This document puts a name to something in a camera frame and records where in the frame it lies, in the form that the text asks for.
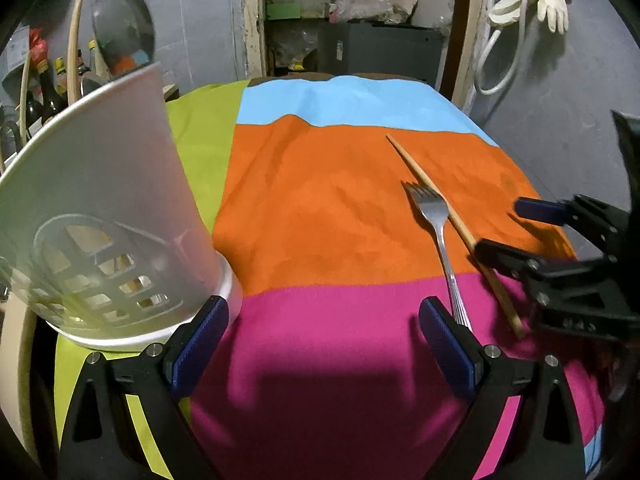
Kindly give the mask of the wooden chopstick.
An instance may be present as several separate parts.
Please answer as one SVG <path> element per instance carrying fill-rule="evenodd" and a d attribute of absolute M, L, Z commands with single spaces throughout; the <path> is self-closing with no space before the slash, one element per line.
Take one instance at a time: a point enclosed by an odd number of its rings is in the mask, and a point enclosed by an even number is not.
<path fill-rule="evenodd" d="M 398 153 L 402 161 L 416 175 L 416 177 L 418 178 L 418 182 L 416 182 L 416 184 L 420 186 L 428 186 L 442 196 L 440 189 L 437 187 L 433 179 L 416 162 L 416 160 L 409 154 L 409 152 L 403 146 L 401 146 L 400 143 L 390 134 L 386 136 L 386 139 L 388 142 L 390 142 L 390 144 L 392 144 L 392 147 Z M 489 286 L 489 290 L 494 294 L 496 300 L 498 301 L 498 305 L 503 310 L 503 313 L 506 316 L 506 320 L 508 321 L 515 337 L 518 339 L 523 339 L 525 336 L 525 328 L 523 322 L 521 321 L 521 318 L 518 316 L 518 312 L 516 312 L 515 310 L 509 294 L 506 292 L 506 288 L 498 279 L 495 271 L 490 270 L 488 266 L 484 266 L 484 264 L 479 263 L 475 259 L 474 249 L 477 244 L 475 237 L 471 233 L 470 229 L 462 221 L 460 214 L 457 213 L 453 206 L 449 205 L 448 200 L 446 200 L 445 197 L 444 200 L 449 209 L 449 218 L 446 224 L 450 223 L 452 225 L 454 230 L 457 232 L 458 237 L 460 237 L 460 240 L 462 240 L 462 243 L 468 251 L 469 256 L 475 261 L 477 270 L 480 271 L 480 274 L 482 274 L 482 277 L 485 279 Z"/>
<path fill-rule="evenodd" d="M 18 128 L 20 128 L 20 136 L 22 145 L 27 144 L 27 91 L 30 71 L 30 50 L 26 51 L 25 61 L 23 64 L 22 78 L 21 78 L 21 93 L 20 93 L 20 110 L 18 111 Z"/>

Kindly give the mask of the white utensil caddy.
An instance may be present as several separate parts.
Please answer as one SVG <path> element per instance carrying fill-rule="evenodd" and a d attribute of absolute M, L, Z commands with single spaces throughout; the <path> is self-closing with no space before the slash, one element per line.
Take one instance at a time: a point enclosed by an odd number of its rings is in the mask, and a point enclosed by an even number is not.
<path fill-rule="evenodd" d="M 160 68 L 41 128 L 1 177 L 1 279 L 59 334 L 133 352 L 242 288 L 214 248 L 168 124 Z"/>

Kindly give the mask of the metal fork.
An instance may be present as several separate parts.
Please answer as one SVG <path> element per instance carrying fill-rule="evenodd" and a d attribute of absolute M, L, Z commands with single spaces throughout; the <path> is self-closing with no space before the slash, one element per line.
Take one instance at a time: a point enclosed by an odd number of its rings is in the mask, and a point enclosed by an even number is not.
<path fill-rule="evenodd" d="M 472 323 L 460 294 L 445 242 L 445 226 L 449 218 L 448 206 L 444 198 L 428 186 L 420 186 L 410 182 L 404 182 L 402 186 L 409 193 L 413 205 L 434 231 L 442 270 L 444 270 L 447 282 L 452 316 L 458 324 L 465 326 L 472 332 Z"/>

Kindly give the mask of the metal spoon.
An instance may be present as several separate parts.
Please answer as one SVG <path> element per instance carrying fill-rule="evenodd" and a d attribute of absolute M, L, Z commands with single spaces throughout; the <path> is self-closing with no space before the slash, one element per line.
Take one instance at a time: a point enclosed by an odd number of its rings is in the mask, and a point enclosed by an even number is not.
<path fill-rule="evenodd" d="M 155 27 L 145 0 L 92 0 L 96 44 L 112 78 L 154 60 Z"/>

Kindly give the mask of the colourful striped tablecloth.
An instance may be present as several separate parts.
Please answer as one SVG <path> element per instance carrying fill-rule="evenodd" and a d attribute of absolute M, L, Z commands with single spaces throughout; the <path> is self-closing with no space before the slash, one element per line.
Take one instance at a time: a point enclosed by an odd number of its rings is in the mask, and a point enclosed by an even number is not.
<path fill-rule="evenodd" d="M 338 77 L 194 90 L 168 104 L 184 172 L 244 292 L 186 402 L 227 479 L 419 479 L 462 419 L 418 324 L 447 287 L 404 148 L 478 238 L 552 260 L 516 218 L 512 159 L 425 84 Z"/>

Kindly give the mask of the white rubber gloves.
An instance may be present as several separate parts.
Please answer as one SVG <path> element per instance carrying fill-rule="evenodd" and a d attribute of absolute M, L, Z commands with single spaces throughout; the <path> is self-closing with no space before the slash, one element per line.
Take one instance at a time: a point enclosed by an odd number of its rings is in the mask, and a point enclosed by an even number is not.
<path fill-rule="evenodd" d="M 494 27 L 515 24 L 521 17 L 522 0 L 498 0 L 488 11 L 488 20 Z M 536 6 L 537 18 L 546 23 L 550 32 L 563 35 L 568 31 L 570 14 L 568 5 L 572 0 L 528 0 L 528 6 Z"/>

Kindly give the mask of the dark grey cabinet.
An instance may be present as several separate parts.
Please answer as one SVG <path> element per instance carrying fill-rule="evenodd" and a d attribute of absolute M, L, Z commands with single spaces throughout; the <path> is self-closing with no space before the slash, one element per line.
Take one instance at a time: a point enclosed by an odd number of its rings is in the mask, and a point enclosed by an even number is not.
<path fill-rule="evenodd" d="M 437 29 L 381 23 L 322 23 L 318 71 L 332 75 L 383 74 L 436 84 L 442 57 Z"/>

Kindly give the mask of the dark soy sauce bottle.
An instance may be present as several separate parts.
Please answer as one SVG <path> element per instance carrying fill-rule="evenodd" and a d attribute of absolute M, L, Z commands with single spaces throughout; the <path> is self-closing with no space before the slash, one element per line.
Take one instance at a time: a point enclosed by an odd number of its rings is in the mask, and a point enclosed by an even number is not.
<path fill-rule="evenodd" d="M 44 58 L 37 64 L 37 72 L 42 93 L 42 123 L 45 124 L 66 107 L 66 102 L 55 90 L 49 74 L 49 63 Z"/>

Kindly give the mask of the clear plastic bag on cabinet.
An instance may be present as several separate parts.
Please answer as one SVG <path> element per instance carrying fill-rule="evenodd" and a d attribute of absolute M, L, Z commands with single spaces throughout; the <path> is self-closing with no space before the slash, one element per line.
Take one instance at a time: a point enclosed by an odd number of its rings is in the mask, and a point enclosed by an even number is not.
<path fill-rule="evenodd" d="M 393 17 L 394 7 L 390 0 L 336 0 L 330 12 L 331 23 L 388 22 Z"/>

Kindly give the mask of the red plastic bag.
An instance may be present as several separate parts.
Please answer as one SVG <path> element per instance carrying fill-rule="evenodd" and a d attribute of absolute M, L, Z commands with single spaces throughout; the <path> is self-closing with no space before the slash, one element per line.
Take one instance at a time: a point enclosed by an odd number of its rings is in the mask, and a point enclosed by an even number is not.
<path fill-rule="evenodd" d="M 41 28 L 33 28 L 29 31 L 30 62 L 34 65 L 38 65 L 48 58 L 47 40 L 41 37 L 41 33 Z"/>

